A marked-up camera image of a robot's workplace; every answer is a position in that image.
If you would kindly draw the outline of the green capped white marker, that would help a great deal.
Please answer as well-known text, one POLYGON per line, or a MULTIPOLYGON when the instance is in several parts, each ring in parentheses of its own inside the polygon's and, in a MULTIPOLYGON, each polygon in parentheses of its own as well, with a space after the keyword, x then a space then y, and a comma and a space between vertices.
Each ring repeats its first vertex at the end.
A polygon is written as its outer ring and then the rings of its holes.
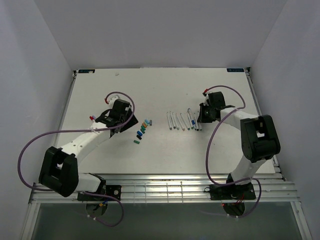
POLYGON ((197 121, 197 125, 198 125, 198 130, 202 131, 203 130, 202 124, 199 121, 197 121))

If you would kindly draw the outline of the blue capped whiteboard marker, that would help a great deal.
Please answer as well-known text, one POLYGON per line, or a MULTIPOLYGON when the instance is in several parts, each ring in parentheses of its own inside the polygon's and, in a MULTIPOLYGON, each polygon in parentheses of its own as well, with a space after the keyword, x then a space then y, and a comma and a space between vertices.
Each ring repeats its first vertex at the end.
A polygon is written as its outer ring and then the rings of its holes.
POLYGON ((196 121, 195 121, 193 112, 192 112, 192 110, 191 110, 190 108, 187 109, 187 113, 188 113, 188 115, 189 115, 189 118, 190 118, 192 127, 193 127, 196 131, 198 131, 199 129, 198 129, 198 127, 197 127, 197 124, 196 124, 196 121))

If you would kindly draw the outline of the black capped white marker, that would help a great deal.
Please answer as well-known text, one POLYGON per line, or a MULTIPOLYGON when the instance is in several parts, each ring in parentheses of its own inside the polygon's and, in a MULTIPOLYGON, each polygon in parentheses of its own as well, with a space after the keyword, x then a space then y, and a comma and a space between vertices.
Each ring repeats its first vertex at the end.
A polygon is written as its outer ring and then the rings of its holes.
POLYGON ((199 131, 200 129, 199 129, 199 124, 198 124, 198 121, 197 121, 197 115, 196 115, 196 113, 194 113, 193 114, 194 115, 194 120, 195 120, 195 129, 196 129, 196 131, 199 131))

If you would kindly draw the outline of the dark green capped marker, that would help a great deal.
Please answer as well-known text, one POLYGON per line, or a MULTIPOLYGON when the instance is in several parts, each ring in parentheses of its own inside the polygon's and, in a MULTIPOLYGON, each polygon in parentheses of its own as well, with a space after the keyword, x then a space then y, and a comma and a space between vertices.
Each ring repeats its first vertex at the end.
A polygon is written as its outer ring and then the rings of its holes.
POLYGON ((186 115, 187 115, 187 117, 188 117, 188 121, 189 121, 189 124, 190 124, 190 128, 191 128, 191 129, 195 129, 195 128, 194 128, 194 124, 193 124, 193 122, 192 122, 191 115, 190 115, 190 113, 189 113, 188 111, 187 111, 186 115))

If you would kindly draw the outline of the teal capped white marker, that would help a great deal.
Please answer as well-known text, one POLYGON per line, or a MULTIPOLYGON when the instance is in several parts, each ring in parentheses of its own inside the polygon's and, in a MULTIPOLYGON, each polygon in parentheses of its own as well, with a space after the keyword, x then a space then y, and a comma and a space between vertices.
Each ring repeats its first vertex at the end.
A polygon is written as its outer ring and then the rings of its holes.
POLYGON ((189 131, 191 128, 182 113, 180 113, 180 117, 182 119, 183 124, 185 125, 185 128, 189 131))

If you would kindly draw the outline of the orange capped white marker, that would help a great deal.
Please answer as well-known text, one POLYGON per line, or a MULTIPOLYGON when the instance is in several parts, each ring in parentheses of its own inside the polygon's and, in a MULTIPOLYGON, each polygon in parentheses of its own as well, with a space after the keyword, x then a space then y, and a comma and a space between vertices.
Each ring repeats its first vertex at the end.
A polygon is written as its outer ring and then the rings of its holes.
POLYGON ((183 131, 185 131, 186 130, 186 125, 185 125, 185 122, 184 122, 184 119, 183 119, 183 115, 181 113, 179 114, 179 121, 180 121, 181 129, 183 131))

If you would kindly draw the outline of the mint capped white marker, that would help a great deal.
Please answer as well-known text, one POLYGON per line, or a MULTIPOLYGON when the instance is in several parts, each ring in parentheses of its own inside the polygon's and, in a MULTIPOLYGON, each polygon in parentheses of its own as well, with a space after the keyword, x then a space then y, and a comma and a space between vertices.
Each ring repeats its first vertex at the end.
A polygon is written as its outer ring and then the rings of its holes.
POLYGON ((179 121, 178 121, 178 118, 177 118, 177 114, 174 113, 173 116, 174 116, 174 120, 175 120, 175 124, 176 124, 176 129, 180 130, 180 124, 179 124, 179 121))

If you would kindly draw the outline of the grey white marker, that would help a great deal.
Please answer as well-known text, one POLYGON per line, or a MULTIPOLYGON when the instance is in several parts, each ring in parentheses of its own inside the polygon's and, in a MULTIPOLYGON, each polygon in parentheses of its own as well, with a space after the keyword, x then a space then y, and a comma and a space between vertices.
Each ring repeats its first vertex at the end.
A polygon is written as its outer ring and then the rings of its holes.
POLYGON ((173 129, 173 127, 172 127, 172 123, 171 123, 170 115, 169 115, 169 113, 168 113, 168 112, 166 113, 166 117, 167 117, 167 122, 168 122, 169 130, 172 130, 172 129, 173 129))

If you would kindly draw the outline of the light blue white marker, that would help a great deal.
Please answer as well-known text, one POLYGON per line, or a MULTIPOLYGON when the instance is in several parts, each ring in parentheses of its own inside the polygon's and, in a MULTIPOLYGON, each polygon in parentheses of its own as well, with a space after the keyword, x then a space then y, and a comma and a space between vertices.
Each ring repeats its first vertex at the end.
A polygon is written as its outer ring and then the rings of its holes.
POLYGON ((170 120, 171 120, 171 123, 172 123, 172 127, 173 127, 173 129, 176 129, 176 123, 175 123, 175 120, 174 120, 174 117, 173 117, 173 113, 170 111, 169 114, 170 114, 170 120))

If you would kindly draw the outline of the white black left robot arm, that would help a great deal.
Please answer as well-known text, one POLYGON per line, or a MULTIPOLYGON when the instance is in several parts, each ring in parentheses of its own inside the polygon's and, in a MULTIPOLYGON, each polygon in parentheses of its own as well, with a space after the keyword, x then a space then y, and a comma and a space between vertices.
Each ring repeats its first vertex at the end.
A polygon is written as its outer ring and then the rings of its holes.
POLYGON ((63 197, 88 192, 95 200, 102 199, 106 195, 106 180, 93 173, 80 173, 80 163, 100 144, 137 123, 130 102, 116 96, 111 108, 95 118, 88 131, 63 146, 46 150, 39 183, 63 197))

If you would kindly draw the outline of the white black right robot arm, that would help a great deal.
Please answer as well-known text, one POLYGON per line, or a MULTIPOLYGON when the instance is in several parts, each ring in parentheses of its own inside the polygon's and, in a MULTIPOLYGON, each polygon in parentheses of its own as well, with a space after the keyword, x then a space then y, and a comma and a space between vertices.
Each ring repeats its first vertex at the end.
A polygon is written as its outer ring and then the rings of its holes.
POLYGON ((258 169, 281 150, 278 134, 270 115, 254 115, 241 107, 227 105, 222 92, 204 92, 198 123, 225 123, 240 131, 242 157, 228 174, 225 183, 212 183, 208 192, 212 200, 253 200, 256 195, 252 179, 258 169))

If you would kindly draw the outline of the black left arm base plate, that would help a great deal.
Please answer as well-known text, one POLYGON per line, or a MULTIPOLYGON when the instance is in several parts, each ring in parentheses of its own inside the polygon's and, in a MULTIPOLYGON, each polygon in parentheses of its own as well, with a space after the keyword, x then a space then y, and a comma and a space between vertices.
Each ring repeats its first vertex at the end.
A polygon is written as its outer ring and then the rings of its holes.
MULTIPOLYGON (((117 200, 120 201, 121 194, 122 194, 122 186, 121 185, 106 185, 101 189, 101 191, 97 191, 94 194, 111 196, 111 197, 116 198, 117 200)), ((76 199, 81 202, 93 202, 93 201, 103 202, 103 201, 107 200, 105 197, 91 196, 91 195, 82 194, 82 193, 78 193, 76 199)))

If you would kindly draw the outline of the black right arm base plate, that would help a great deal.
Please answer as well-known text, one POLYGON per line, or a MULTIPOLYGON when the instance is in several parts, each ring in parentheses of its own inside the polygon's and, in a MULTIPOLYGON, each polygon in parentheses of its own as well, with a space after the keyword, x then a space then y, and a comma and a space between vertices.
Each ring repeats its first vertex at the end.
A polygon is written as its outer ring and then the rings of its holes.
POLYGON ((245 185, 217 186, 211 184, 204 189, 211 200, 255 200, 256 194, 251 183, 245 185))

